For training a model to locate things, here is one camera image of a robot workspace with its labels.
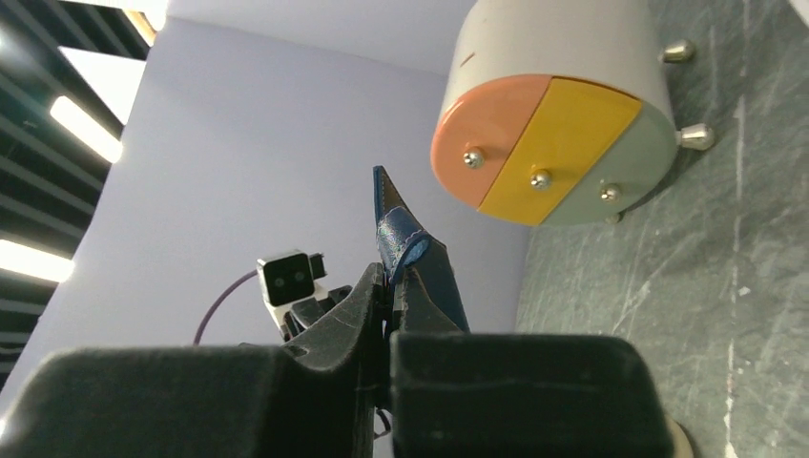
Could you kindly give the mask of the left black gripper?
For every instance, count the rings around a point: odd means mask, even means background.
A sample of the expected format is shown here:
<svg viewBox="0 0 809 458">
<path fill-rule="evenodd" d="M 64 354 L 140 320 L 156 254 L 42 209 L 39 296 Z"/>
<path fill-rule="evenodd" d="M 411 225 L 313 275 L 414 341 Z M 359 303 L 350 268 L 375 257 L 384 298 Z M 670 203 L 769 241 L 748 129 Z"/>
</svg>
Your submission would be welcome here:
<svg viewBox="0 0 809 458">
<path fill-rule="evenodd" d="M 330 290 L 317 285 L 313 296 L 284 305 L 280 312 L 280 333 L 283 340 L 288 342 L 307 330 L 342 302 L 351 291 L 350 285 Z"/>
</svg>

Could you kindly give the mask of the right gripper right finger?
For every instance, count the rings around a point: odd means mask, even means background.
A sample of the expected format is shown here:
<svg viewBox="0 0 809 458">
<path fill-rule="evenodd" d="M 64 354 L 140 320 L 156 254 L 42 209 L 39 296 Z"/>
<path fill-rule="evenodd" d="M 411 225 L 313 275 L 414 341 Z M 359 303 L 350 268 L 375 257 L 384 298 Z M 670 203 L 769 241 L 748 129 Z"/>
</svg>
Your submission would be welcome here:
<svg viewBox="0 0 809 458">
<path fill-rule="evenodd" d="M 464 333 L 465 309 L 451 270 L 407 267 L 395 283 L 393 309 L 403 333 Z"/>
</svg>

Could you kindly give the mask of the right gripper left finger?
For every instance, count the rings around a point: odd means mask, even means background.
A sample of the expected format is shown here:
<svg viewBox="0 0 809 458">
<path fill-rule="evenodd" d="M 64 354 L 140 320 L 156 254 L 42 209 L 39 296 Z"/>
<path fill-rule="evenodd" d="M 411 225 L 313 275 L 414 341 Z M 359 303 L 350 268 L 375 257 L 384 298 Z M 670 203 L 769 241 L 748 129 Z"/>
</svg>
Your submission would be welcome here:
<svg viewBox="0 0 809 458">
<path fill-rule="evenodd" d="M 282 346 L 283 379 L 306 377 L 380 380 L 385 344 L 378 306 L 384 291 L 384 267 L 367 265 L 348 296 L 298 337 Z"/>
</svg>

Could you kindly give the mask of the blue leather card holder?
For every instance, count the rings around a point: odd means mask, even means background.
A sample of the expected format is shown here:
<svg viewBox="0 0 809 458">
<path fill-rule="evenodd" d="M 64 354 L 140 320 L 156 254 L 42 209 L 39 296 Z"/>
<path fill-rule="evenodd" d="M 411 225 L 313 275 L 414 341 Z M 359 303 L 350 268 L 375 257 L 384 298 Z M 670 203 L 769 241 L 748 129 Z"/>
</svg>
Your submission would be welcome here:
<svg viewBox="0 0 809 458">
<path fill-rule="evenodd" d="M 446 245 L 430 235 L 407 207 L 385 168 L 373 168 L 376 243 L 387 284 L 419 275 L 426 295 L 461 331 L 469 325 Z"/>
</svg>

